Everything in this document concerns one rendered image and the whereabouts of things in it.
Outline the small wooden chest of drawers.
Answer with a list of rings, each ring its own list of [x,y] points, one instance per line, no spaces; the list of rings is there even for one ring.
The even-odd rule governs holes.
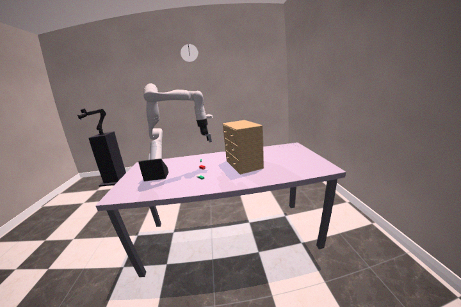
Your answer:
[[[223,125],[236,130],[240,175],[264,169],[263,126],[243,122],[229,122]]]

